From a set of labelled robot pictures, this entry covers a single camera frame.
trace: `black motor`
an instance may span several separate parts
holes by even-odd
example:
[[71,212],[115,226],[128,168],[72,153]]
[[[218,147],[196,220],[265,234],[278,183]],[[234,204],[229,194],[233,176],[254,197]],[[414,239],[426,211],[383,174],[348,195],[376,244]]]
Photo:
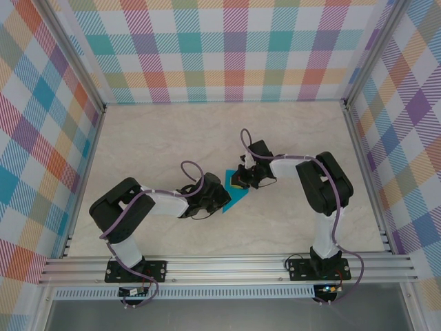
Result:
[[[196,184],[186,185],[177,191],[181,194],[189,194],[196,191],[200,184],[201,180],[199,179]],[[180,217],[182,219],[196,215],[201,209],[205,209],[211,215],[232,200],[229,193],[223,188],[221,180],[211,172],[204,174],[202,189],[186,199],[189,206]]]

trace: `aluminum rail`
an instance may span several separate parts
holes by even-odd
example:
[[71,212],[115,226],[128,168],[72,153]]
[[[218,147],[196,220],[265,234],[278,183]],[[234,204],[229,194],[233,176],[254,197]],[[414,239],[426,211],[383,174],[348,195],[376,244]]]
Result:
[[[362,283],[400,283],[418,279],[407,255],[388,252],[360,253],[365,261]],[[147,260],[166,260],[167,276],[163,285],[269,285],[281,283],[320,284],[325,281],[290,281],[283,263],[288,254],[233,255],[219,257],[145,257]],[[360,274],[360,262],[351,255],[348,259],[354,283]],[[105,283],[108,257],[77,257],[48,260],[41,275],[45,286],[115,286]]]

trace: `marble floor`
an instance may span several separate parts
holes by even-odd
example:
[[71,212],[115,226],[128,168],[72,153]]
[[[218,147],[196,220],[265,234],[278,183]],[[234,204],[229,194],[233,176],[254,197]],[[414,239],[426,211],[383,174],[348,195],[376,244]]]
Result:
[[[190,181],[179,164],[189,159],[224,182],[225,170],[236,169],[243,154],[242,128],[274,154],[330,151],[355,191],[339,225],[340,243],[359,252],[383,249],[338,102],[177,103],[108,108],[69,256],[109,255],[88,209],[126,177],[151,188],[181,188]],[[141,252],[153,255],[308,252],[314,212],[300,181],[283,179],[208,219],[146,217],[135,237]]]

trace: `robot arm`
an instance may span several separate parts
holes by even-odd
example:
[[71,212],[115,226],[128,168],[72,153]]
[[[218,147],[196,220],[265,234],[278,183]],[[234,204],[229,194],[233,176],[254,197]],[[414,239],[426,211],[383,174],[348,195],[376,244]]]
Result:
[[[273,156],[263,140],[251,144],[249,147],[253,153],[262,156]],[[317,277],[323,277],[336,269],[340,264],[342,252],[332,240],[332,230],[336,218],[336,196],[331,184],[325,178],[325,173],[313,161],[298,159],[284,159],[282,155],[272,161],[253,157],[253,163],[248,158],[253,157],[250,153],[242,156],[245,165],[239,165],[238,170],[232,176],[232,185],[241,188],[259,188],[259,183],[264,178],[279,179],[284,177],[300,178],[303,190],[309,205],[315,212],[316,237],[310,250],[310,264]],[[323,152],[316,156],[330,173],[336,184],[340,196],[340,219],[344,214],[345,207],[349,204],[349,198],[353,195],[353,187],[337,161],[331,153]]]
[[173,191],[176,195],[171,195],[155,192],[129,177],[93,203],[89,213],[98,227],[106,232],[120,217],[124,205],[141,191],[150,191],[134,202],[122,221],[106,236],[115,255],[127,267],[134,270],[142,269],[143,255],[136,246],[133,232],[148,214],[187,218],[202,209],[212,214],[230,202],[231,197],[223,188],[221,180],[209,172],[204,174],[203,187],[199,192],[190,197],[180,197],[182,194],[189,195],[195,192],[200,184],[201,180],[194,185]]

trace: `vent grille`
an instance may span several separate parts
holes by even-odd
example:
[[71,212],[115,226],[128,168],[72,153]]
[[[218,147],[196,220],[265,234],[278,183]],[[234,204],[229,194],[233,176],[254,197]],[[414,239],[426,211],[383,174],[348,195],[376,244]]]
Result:
[[[155,299],[282,299],[312,298],[313,285],[166,286]],[[62,287],[54,300],[115,300],[118,287]]]

